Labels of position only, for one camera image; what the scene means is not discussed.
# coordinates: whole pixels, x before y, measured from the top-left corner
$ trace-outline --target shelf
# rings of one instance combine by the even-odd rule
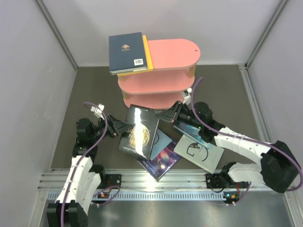
[[[181,92],[194,83],[195,77],[189,77],[188,73],[188,69],[143,72],[124,76],[118,84],[131,95]]]
[[[131,104],[144,106],[151,109],[166,110],[169,109],[176,101],[184,101],[182,92],[152,94],[152,95],[128,95],[124,98],[125,105],[129,108]]]
[[[148,47],[154,70],[188,69],[198,62],[200,49],[187,39],[149,40]]]

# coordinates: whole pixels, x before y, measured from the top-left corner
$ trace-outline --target white barcode sticker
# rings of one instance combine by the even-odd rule
[[[143,59],[135,59],[134,60],[134,65],[143,65]]]

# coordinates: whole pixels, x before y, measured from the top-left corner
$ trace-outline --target gold logo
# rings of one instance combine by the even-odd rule
[[[122,51],[129,51],[129,45],[124,44],[122,46]]]
[[[138,139],[142,140],[142,148],[144,148],[150,141],[150,130],[148,130],[144,124],[136,125],[127,132],[129,133],[128,142],[131,148],[137,148],[137,146],[140,144],[137,141]]]

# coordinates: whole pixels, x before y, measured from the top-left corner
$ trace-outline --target brown table surface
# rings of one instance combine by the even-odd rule
[[[201,86],[195,92],[195,101],[208,103],[213,111],[213,117],[234,131],[252,138],[258,138],[257,128],[253,119],[251,107],[244,83],[237,65],[203,65],[196,68],[196,79],[204,77]],[[94,123],[97,118],[83,102],[90,101],[105,105],[104,111],[111,113],[119,120],[125,120],[128,108],[123,102],[117,76],[109,74],[108,67],[79,68],[66,110],[61,133],[53,158],[52,168],[69,168],[72,149],[76,140],[78,119],[87,117]],[[179,140],[181,134],[165,122],[160,122],[159,128]],[[98,146],[95,163],[110,169],[142,169],[136,158],[118,151],[120,137],[104,138]],[[250,163],[250,160],[225,150],[217,168],[222,168],[231,161]],[[174,169],[198,169],[196,165],[182,158]]]

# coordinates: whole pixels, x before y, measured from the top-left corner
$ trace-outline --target white wall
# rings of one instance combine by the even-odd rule
[[[303,1],[290,0],[250,67],[274,140],[303,167]],[[303,201],[303,190],[299,191]]]
[[[50,167],[75,70],[33,0],[0,0],[0,226],[23,227]]]
[[[246,63],[280,0],[44,0],[79,66],[108,65],[108,36],[185,38],[199,64]]]

